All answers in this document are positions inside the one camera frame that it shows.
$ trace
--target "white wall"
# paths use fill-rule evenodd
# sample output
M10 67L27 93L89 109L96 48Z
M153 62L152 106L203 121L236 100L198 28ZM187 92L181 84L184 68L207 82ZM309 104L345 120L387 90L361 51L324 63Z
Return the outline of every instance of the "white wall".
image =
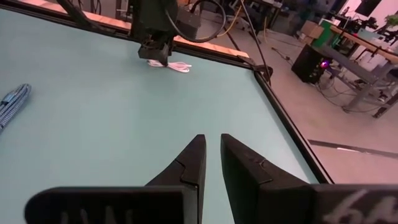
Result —
M361 4L361 0L348 0L346 4L343 6L340 12L342 12L347 6L349 6L349 10L346 15L367 19L368 17L355 13L355 9ZM377 24L379 26L384 26L386 22L384 22L384 18L388 15L395 14L398 11L398 0L381 0L381 2L377 5L377 7L373 10L370 17L375 17L377 20Z

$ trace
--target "wooden table edge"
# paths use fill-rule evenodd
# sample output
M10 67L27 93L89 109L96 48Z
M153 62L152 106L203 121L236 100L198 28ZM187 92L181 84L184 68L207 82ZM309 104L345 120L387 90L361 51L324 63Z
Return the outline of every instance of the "wooden table edge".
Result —
M50 9L50 10L53 10L53 11L66 13L66 11L62 8L61 5L56 4L56 3L52 3L52 2L48 2L48 1L45 1L45 0L19 0L19 1L20 2L24 2L26 4L31 4L33 6L38 6L38 7ZM118 19L113 19L113 18L110 18L110 17L101 16L101 15L93 14L93 13L90 13L90 12L84 12L84 13L92 21L96 21L96 22L99 22L101 24L107 24L107 25L111 25L111 26L115 26L115 27L122 28L122 29L127 29L127 30L129 30L131 28L131 23L130 22L124 22L124 21L120 21ZM246 52L229 49L227 47L222 47L222 46L219 46L219 45L211 44L209 42L193 43L193 42L187 41L187 40L185 40L185 39L183 39L183 38L181 38L179 36L176 36L174 38L174 41L180 42L180 43L184 43L184 44L194 45L194 46L197 46L197 47L202 47L204 49L214 50L214 51L221 52L221 53L228 54L228 55L242 56L242 57L249 58L249 55Z
M337 34L341 34L343 32L342 29L334 25L330 26L330 30L336 32ZM360 39L359 37L355 37L347 32L344 32L343 36L349 40L356 42L359 45L362 45L363 47L366 47L372 52L375 52L377 50L377 47L375 45L370 44L365 40ZM386 49L379 49L377 51L377 54L382 55L384 58L390 60L391 62L398 63L398 56L394 55L392 52L388 52Z

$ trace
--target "purple light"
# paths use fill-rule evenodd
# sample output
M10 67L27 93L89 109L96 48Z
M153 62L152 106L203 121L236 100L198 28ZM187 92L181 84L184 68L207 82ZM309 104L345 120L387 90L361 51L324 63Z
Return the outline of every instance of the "purple light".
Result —
M321 62L320 66L321 68L327 68L329 67L329 61L328 60L324 60L323 62Z

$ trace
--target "blue braided cable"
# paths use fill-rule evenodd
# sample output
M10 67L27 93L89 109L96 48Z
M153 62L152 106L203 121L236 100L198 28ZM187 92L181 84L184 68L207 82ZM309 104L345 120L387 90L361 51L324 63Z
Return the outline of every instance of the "blue braided cable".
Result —
M29 84L19 85L2 99L0 103L0 134L25 103L31 89Z

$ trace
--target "robot end effector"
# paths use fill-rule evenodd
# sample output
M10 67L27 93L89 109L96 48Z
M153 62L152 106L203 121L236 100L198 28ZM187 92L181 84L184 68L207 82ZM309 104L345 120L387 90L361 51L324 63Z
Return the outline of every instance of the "robot end effector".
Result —
M200 16L179 7L176 0L130 0L127 13L133 17L130 36L141 43L140 58L158 60L167 66L173 39L179 32L194 39L200 27Z

